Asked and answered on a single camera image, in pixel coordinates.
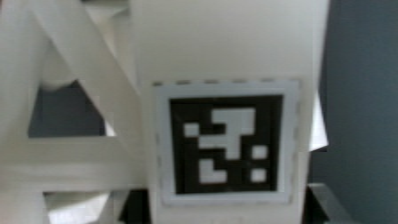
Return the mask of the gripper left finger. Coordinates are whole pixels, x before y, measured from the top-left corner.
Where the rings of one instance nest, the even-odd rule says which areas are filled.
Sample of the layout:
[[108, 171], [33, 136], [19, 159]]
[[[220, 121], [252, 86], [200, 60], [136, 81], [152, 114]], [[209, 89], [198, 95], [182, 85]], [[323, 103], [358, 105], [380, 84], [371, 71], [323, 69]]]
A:
[[145, 189], [109, 193], [111, 224], [150, 224], [149, 196]]

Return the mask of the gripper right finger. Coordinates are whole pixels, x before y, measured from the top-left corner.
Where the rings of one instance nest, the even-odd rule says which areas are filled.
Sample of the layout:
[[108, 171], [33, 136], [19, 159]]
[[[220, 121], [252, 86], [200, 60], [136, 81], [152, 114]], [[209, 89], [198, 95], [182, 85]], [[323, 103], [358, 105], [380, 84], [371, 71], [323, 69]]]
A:
[[323, 183], [307, 184], [301, 224], [355, 224], [332, 190]]

